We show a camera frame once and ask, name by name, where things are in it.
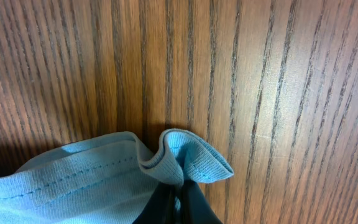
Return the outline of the light blue t-shirt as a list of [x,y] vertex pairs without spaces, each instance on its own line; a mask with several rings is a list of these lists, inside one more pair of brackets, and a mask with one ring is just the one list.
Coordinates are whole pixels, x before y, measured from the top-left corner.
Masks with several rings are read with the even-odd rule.
[[232,177],[205,140],[168,129],[156,152],[132,132],[112,133],[40,154],[0,177],[0,223],[132,223],[159,183]]

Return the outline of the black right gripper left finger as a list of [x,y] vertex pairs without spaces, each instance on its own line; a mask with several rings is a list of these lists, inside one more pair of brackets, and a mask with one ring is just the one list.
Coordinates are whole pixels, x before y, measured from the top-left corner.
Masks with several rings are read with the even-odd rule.
[[133,224],[172,224],[175,222],[175,188],[159,183]]

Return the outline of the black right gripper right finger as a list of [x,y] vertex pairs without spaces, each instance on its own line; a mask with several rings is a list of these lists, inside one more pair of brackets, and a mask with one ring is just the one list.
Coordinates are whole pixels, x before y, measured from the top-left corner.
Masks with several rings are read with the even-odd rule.
[[222,224],[192,180],[186,180],[181,188],[181,216],[184,224]]

